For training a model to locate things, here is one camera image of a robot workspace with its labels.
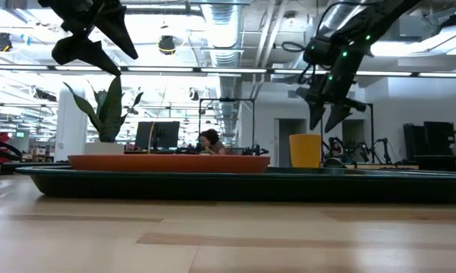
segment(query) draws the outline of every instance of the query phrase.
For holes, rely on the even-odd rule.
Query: light wood floor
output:
[[[0,273],[456,273],[456,205],[52,199],[0,180]]]

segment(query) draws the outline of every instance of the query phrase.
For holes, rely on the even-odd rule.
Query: red object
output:
[[[2,141],[3,143],[6,143],[8,140],[10,139],[10,137],[8,136],[8,133],[0,133],[0,141]],[[8,149],[7,148],[0,148],[0,150],[4,151],[4,152],[8,152]],[[0,157],[0,162],[8,162],[9,160],[4,158],[4,157]]]
[[[263,173],[270,157],[248,155],[69,155],[74,170]]]

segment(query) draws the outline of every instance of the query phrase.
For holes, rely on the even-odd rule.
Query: snake plant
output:
[[[98,131],[99,141],[103,143],[113,143],[115,141],[128,114],[134,110],[134,106],[140,102],[143,95],[143,93],[138,94],[135,98],[134,105],[128,109],[125,115],[121,115],[121,98],[123,97],[123,92],[120,77],[116,77],[112,81],[108,92],[96,92],[91,86],[94,92],[94,98],[98,104],[96,111],[87,100],[78,96],[67,83],[64,84],[73,94],[77,107],[90,118],[91,123]]]

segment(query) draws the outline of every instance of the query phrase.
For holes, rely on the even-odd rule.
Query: woman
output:
[[[218,132],[214,129],[203,131],[200,134],[200,140],[203,142],[204,147],[211,155],[226,154],[226,148],[222,145],[221,141],[219,141]]]

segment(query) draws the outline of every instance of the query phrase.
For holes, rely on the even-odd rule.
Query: yellow container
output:
[[[322,138],[316,134],[290,136],[291,165],[294,168],[318,168]]]

